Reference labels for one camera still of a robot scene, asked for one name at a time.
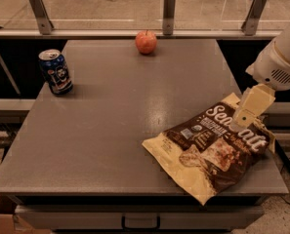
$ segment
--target blue can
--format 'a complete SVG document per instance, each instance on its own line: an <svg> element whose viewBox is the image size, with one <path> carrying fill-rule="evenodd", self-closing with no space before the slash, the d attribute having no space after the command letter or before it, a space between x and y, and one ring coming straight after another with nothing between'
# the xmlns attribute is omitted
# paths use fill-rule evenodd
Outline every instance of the blue can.
<svg viewBox="0 0 290 234"><path fill-rule="evenodd" d="M73 84L64 56L59 50L47 50L39 54L39 66L51 92L58 96L71 91Z"/></svg>

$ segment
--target table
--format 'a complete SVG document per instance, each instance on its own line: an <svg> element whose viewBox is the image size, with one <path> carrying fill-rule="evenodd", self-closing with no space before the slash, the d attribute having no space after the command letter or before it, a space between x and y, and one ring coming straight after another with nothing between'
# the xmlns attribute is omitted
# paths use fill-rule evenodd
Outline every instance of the table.
<svg viewBox="0 0 290 234"><path fill-rule="evenodd" d="M0 195L35 228L244 228L287 188L270 154L201 207L142 147L144 139L240 94L215 40L68 41L73 90L47 84L0 167Z"/></svg>

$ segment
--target apple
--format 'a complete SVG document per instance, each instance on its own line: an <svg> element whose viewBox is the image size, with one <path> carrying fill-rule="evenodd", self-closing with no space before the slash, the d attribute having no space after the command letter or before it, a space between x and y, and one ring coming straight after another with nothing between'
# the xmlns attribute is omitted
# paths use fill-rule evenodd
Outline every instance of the apple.
<svg viewBox="0 0 290 234"><path fill-rule="evenodd" d="M139 32L135 39L136 47L142 54L148 55L156 48L156 36L150 30L143 30Z"/></svg>

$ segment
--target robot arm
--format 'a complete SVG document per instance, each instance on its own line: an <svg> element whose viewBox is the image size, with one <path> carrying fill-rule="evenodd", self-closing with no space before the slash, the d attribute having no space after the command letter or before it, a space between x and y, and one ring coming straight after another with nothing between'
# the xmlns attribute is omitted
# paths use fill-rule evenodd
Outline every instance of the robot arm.
<svg viewBox="0 0 290 234"><path fill-rule="evenodd" d="M290 90L290 25L260 52L246 72L259 84L243 94L231 122L236 132L247 128L273 104L275 91Z"/></svg>

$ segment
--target bag of chips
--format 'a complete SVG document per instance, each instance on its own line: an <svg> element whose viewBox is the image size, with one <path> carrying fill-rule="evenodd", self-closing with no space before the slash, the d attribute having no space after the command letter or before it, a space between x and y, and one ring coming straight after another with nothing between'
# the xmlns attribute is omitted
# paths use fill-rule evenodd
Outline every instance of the bag of chips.
<svg viewBox="0 0 290 234"><path fill-rule="evenodd" d="M266 150L274 150L273 135L259 119L241 132L230 127L239 102L231 94L143 142L165 172L201 205L238 183Z"/></svg>

